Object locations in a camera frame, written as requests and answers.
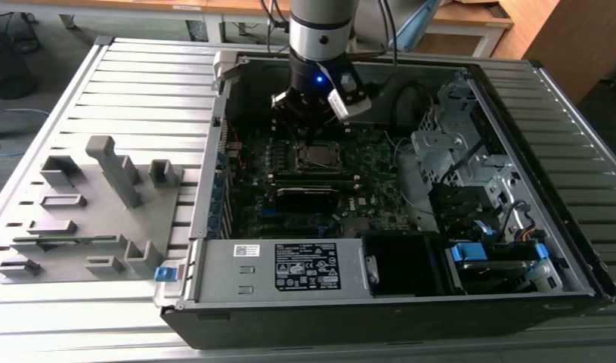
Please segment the sticker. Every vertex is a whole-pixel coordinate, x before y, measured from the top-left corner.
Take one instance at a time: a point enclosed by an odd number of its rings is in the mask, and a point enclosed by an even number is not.
[[[278,291],[340,290],[337,245],[276,244],[274,281]]]
[[[200,11],[200,6],[173,5],[173,10]]]
[[[260,244],[234,244],[233,257],[258,257]]]

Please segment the black cable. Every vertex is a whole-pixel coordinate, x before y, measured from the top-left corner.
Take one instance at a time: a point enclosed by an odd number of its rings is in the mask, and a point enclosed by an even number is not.
[[[458,159],[457,163],[452,164],[446,172],[442,174],[440,181],[438,181],[440,183],[444,183],[444,180],[453,174],[453,172],[458,170],[469,162],[469,159],[477,153],[477,150],[480,150],[480,147],[482,147],[482,145],[484,145],[484,142],[481,140],[476,142],[476,144],[469,148],[469,150],[462,155],[461,159]]]
[[[281,14],[281,12],[280,12],[278,1],[277,1],[277,0],[272,0],[272,5],[273,5],[273,7],[276,8],[276,13],[278,13],[280,20],[281,20],[284,23],[286,23],[285,17],[282,16],[282,14]]]
[[[260,7],[262,8],[262,10],[266,13],[266,19],[269,19],[269,22],[272,24],[276,24],[276,19],[274,19],[273,15],[270,14],[269,9],[266,8],[265,0],[260,0]]]
[[[270,23],[266,25],[266,38],[265,38],[265,45],[266,45],[266,53],[270,53],[269,49],[269,37],[270,37],[270,31],[272,31],[272,25]]]
[[[506,223],[509,222],[510,214],[513,213],[513,209],[520,205],[520,204],[526,204],[526,202],[521,199],[517,199],[513,201],[513,203],[509,206],[509,209],[505,212],[505,217],[502,218],[502,222],[500,223],[500,229],[498,229],[498,236],[496,238],[496,243],[502,240],[505,237],[505,228],[506,228]]]
[[[424,92],[424,94],[428,96],[428,107],[430,107],[434,104],[434,100],[432,97],[432,93],[428,90],[428,88],[417,81],[416,79],[412,79],[406,83],[404,83],[396,90],[393,98],[390,100],[390,115],[388,119],[388,124],[389,124],[389,129],[393,130],[397,127],[397,105],[398,105],[398,99],[402,96],[402,93],[406,91],[406,89],[413,88],[417,92]]]
[[[381,52],[377,56],[382,56],[388,52],[388,43],[390,43],[390,35],[388,34],[388,20],[386,20],[386,9],[384,9],[382,0],[377,0],[378,10],[381,11],[381,21],[384,25],[384,36],[385,36],[385,44]]]
[[[388,5],[388,0],[381,0],[382,1],[382,4],[384,4],[384,9],[386,11],[386,18],[388,18],[388,23],[390,24],[390,32],[392,32],[392,73],[390,75],[388,76],[386,78],[386,81],[384,82],[384,84],[386,84],[396,71],[397,71],[397,30],[394,30],[394,21],[393,21],[393,18],[392,18],[392,12],[390,12],[390,6]]]

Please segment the desk leg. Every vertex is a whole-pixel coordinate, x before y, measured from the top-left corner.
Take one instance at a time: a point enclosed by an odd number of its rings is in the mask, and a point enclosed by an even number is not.
[[[76,28],[74,15],[58,14],[58,17],[61,19],[61,23],[64,23],[65,29],[74,29]]]
[[[224,43],[225,35],[222,33],[222,19],[220,14],[204,14],[204,23],[206,24],[206,33],[209,43]]]
[[[496,49],[496,45],[498,44],[500,37],[504,33],[504,28],[489,27],[486,28],[485,35],[481,36],[480,42],[477,43],[477,47],[473,50],[473,57],[490,57],[493,50]]]

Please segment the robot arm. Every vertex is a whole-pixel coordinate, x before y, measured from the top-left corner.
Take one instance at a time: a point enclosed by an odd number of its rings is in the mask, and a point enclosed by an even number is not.
[[[305,129],[370,108],[345,56],[356,8],[357,0],[292,0],[289,88],[273,97],[272,107],[297,115]]]

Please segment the floor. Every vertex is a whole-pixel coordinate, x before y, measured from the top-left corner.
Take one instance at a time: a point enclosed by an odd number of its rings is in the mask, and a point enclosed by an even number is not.
[[[69,79],[93,44],[97,36],[120,36],[122,38],[145,38],[162,40],[189,40],[184,21],[136,20],[100,17],[76,17],[77,29],[66,30],[60,18],[38,17],[34,31],[42,48],[25,56],[32,74],[38,77],[38,90],[17,101],[0,100],[0,109],[34,108],[49,111],[58,101]],[[248,29],[248,36],[237,35],[236,24],[225,24],[226,39],[238,43],[264,44],[265,26]],[[276,32],[270,38],[272,45],[285,45],[286,35]],[[37,113],[0,114],[0,153],[22,152],[44,122]],[[0,157],[0,190],[20,157]]]
[[[57,16],[38,18],[34,31],[42,48],[26,56],[26,64],[38,77],[40,88],[17,101],[1,101],[0,108],[36,108],[49,111],[58,100],[68,81],[97,36],[121,36],[165,40],[189,40],[186,24],[176,20],[104,19],[76,17],[77,29],[66,30]],[[262,44],[265,27],[248,29],[249,36],[238,36],[234,24],[226,24],[226,38],[240,43]],[[286,35],[277,32],[272,44],[285,45]],[[582,100],[585,118],[616,153],[616,90],[600,84]],[[37,113],[0,114],[0,153],[22,152],[42,125]],[[0,190],[20,157],[0,157]]]

